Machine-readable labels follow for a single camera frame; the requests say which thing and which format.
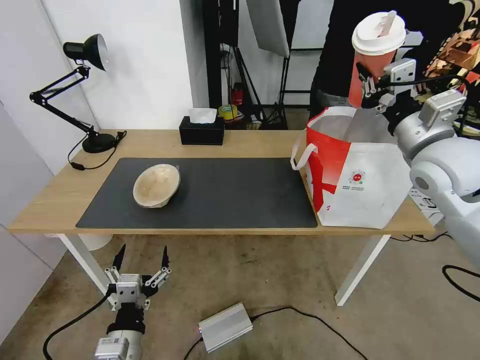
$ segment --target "lamp base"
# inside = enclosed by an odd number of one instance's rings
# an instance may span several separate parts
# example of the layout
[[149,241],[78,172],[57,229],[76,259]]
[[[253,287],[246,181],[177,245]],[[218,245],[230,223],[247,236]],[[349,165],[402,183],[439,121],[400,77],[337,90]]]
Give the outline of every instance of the lamp base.
[[91,133],[81,146],[86,153],[97,154],[113,149],[116,141],[115,136],[110,134]]

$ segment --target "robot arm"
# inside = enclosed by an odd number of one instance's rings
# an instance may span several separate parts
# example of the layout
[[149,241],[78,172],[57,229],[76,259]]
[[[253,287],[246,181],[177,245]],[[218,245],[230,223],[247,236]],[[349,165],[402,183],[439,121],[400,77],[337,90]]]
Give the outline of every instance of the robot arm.
[[163,249],[161,269],[153,276],[119,274],[125,245],[115,256],[112,267],[105,269],[111,283],[115,285],[116,318],[106,331],[107,336],[98,341],[95,360],[140,360],[141,339],[145,334],[144,311],[150,307],[150,297],[169,278],[170,269],[167,247]]
[[430,97],[420,106],[412,97],[415,60],[384,68],[375,83],[364,68],[362,107],[375,107],[410,165],[413,186],[429,196],[445,216],[453,238],[480,268],[480,141],[457,137],[452,127],[466,97],[455,89]]

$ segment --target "white cup lid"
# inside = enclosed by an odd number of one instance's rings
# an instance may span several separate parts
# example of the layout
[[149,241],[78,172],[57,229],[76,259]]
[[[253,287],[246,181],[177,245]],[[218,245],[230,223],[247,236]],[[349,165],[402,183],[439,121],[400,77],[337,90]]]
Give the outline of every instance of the white cup lid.
[[376,12],[364,18],[356,26],[351,37],[353,48],[360,54],[377,56],[388,54],[405,42],[405,21],[398,15],[393,19],[387,35],[379,36],[388,12]]

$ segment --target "shopping bag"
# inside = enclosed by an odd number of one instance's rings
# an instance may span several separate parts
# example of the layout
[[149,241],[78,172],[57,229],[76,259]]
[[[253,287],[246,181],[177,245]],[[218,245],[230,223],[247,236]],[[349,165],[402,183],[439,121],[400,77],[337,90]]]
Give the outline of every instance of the shopping bag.
[[305,167],[308,191],[323,226],[384,228],[407,196],[410,168],[374,110],[335,106],[312,118],[306,148],[291,153],[291,167]]

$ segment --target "bag handle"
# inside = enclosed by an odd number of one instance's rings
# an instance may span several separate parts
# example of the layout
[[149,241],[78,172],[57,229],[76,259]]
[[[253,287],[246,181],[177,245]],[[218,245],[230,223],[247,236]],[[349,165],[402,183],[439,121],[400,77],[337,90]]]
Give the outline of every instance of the bag handle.
[[307,161],[309,160],[309,157],[312,153],[318,153],[319,148],[310,143],[306,147],[305,151],[303,154],[300,156],[300,160],[298,160],[298,163],[295,165],[295,156],[297,155],[297,152],[299,151],[300,143],[302,142],[303,134],[306,129],[303,129],[302,132],[298,135],[296,138],[295,144],[293,145],[293,148],[291,149],[291,157],[290,157],[290,165],[293,170],[300,170],[305,166]]

